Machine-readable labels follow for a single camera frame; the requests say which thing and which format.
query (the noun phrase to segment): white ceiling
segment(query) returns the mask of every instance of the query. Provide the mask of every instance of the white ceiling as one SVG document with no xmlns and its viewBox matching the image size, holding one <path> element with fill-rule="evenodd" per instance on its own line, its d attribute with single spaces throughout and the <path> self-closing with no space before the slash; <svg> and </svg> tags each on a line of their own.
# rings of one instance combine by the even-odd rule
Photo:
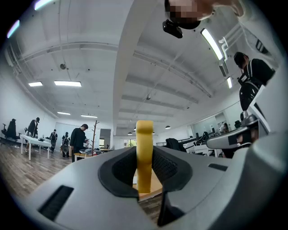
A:
<svg viewBox="0 0 288 230">
<path fill-rule="evenodd" d="M 39 11 L 31 6 L 22 16 L 20 27 L 8 40 L 17 56 L 14 64 L 21 67 L 18 78 L 23 85 L 43 83 L 38 88 L 27 86 L 27 90 L 47 111 L 61 118 L 64 115 L 57 111 L 68 112 L 73 119 L 80 119 L 81 114 L 96 115 L 111 127 L 116 125 L 119 136 L 133 131 L 139 119 L 153 120 L 154 130 L 161 132 L 173 121 L 187 123 L 188 115 L 182 120 L 176 115 L 189 113 L 188 107 L 204 104 L 227 89 L 217 58 L 200 31 L 207 28 L 216 41 L 220 40 L 237 23 L 229 8 L 218 9 L 195 31 L 183 29 L 184 37 L 177 39 L 162 30 L 166 19 L 163 1 L 155 2 L 155 8 L 140 9 L 136 2 L 140 0 L 62 0 L 60 14 L 60 1 L 55 1 Z M 125 42 L 121 38 L 128 33 L 128 23 L 140 26 L 130 16 L 141 18 L 149 10 L 152 14 L 147 13 L 148 21 L 143 23 L 144 30 L 127 62 L 126 81 L 115 94 L 117 51 Z M 241 38 L 231 51 L 243 47 Z M 60 69 L 64 62 L 66 70 Z M 231 75 L 238 71 L 232 59 L 227 66 Z M 70 79 L 80 81 L 82 87 L 54 84 L 55 80 Z M 145 100 L 148 93 L 151 99 Z M 115 97 L 119 110 L 113 107 Z"/>
</svg>

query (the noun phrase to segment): camera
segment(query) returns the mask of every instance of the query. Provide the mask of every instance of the camera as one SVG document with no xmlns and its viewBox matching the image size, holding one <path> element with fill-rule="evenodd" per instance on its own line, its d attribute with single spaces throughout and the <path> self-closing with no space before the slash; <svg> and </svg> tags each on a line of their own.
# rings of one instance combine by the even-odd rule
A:
<svg viewBox="0 0 288 230">
<path fill-rule="evenodd" d="M 163 22 L 163 30 L 168 33 L 173 35 L 176 38 L 183 38 L 182 30 L 176 26 L 173 22 L 170 22 L 168 19 Z"/>
</svg>

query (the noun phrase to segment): gray plastic device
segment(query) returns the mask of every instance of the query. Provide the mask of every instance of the gray plastic device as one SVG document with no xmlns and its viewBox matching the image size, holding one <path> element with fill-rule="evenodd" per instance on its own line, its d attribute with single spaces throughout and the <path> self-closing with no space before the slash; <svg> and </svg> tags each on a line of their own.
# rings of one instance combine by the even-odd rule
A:
<svg viewBox="0 0 288 230">
<path fill-rule="evenodd" d="M 154 146 L 152 167 L 163 185 L 158 225 L 132 188 L 135 147 L 74 162 L 19 205 L 42 229 L 231 229 L 277 190 L 288 169 L 287 143 L 288 134 L 269 135 L 233 159 Z"/>
</svg>

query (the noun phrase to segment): wooden floor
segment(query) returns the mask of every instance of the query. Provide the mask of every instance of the wooden floor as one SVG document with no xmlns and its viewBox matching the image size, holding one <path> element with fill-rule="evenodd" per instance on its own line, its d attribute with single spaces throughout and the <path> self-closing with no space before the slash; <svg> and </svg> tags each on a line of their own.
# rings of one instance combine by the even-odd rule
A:
<svg viewBox="0 0 288 230">
<path fill-rule="evenodd" d="M 40 184 L 51 178 L 54 174 L 69 165 L 71 159 L 63 159 L 62 154 L 55 151 L 47 159 L 47 151 L 39 148 L 32 149 L 31 161 L 28 154 L 21 155 L 19 144 L 6 142 L 0 143 L 0 170 L 2 178 L 10 192 L 18 197 L 28 196 Z M 162 196 L 157 195 L 139 204 L 147 215 L 156 223 L 160 213 Z"/>
</svg>

